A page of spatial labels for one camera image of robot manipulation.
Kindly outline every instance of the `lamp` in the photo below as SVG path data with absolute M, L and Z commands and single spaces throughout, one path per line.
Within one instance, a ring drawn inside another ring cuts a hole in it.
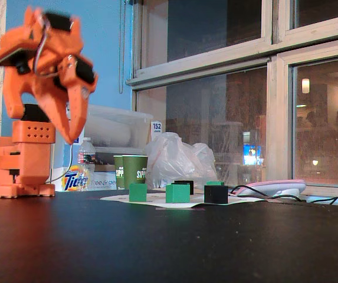
M 308 78 L 303 78 L 303 93 L 309 93 L 310 81 Z

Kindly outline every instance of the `table surface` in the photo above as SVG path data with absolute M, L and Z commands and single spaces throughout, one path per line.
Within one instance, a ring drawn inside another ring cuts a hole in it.
M 0 282 L 338 282 L 338 206 L 0 199 Z

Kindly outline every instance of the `plastic storage bin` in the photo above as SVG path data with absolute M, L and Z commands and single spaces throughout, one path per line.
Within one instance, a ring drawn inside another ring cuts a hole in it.
M 149 142 L 153 116 L 141 112 L 89 105 L 84 136 L 94 147 L 143 149 Z

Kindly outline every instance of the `green paper cup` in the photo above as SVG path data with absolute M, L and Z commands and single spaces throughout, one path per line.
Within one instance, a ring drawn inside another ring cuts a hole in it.
M 126 189 L 129 189 L 132 183 L 145 183 L 146 166 L 146 155 L 123 155 L 124 187 Z
M 116 189 L 124 190 L 124 169 L 123 169 L 123 156 L 114 155 L 115 171 L 116 171 Z

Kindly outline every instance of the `green cube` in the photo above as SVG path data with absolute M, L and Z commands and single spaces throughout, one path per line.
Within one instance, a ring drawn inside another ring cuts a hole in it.
M 129 201 L 130 202 L 146 202 L 146 184 L 129 185 Z
M 223 181 L 208 181 L 206 185 L 207 186 L 223 186 L 224 182 Z
M 171 184 L 166 186 L 166 203 L 190 202 L 190 184 Z

